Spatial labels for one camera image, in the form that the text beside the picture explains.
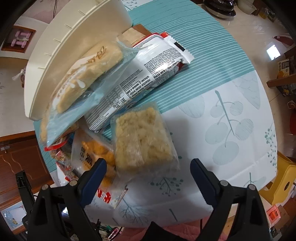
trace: wooden cabinet door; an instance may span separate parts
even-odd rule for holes
[[[30,139],[9,145],[0,151],[0,208],[20,201],[15,174],[25,170],[33,193],[53,181],[45,166],[37,140]]]

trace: tile floor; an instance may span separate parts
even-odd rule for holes
[[[278,22],[262,19],[260,16],[247,15],[235,6],[237,15],[232,20],[216,18],[228,32],[240,44],[253,63],[267,94],[278,142],[278,150],[284,152],[285,143],[288,141],[289,121],[291,110],[287,108],[287,102],[293,97],[283,97],[276,87],[267,87],[266,81],[275,79],[277,76],[277,62],[285,59],[284,53],[288,50],[281,42],[273,37],[287,33],[287,30]],[[270,59],[266,50],[275,45],[281,56]]]

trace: pink cloth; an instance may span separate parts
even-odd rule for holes
[[[208,218],[202,220],[202,226],[204,227]],[[187,239],[188,241],[194,241],[200,234],[200,220],[193,221],[190,223],[177,224],[169,227],[163,227],[166,231],[173,233],[181,238]],[[134,228],[124,228],[123,232],[114,241],[140,241],[146,229],[134,229]],[[221,234],[218,241],[225,241],[227,236]]]

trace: table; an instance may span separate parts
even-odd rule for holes
[[[167,226],[209,215],[212,207],[190,174],[193,158],[231,185],[252,183],[261,189],[276,175],[274,122],[259,76],[239,44],[189,0],[123,2],[134,25],[167,31],[195,56],[186,69],[139,103],[157,102],[181,170],[131,182],[114,210],[95,197],[85,207],[90,220],[146,227],[151,221]],[[104,134],[110,137],[110,130]]]

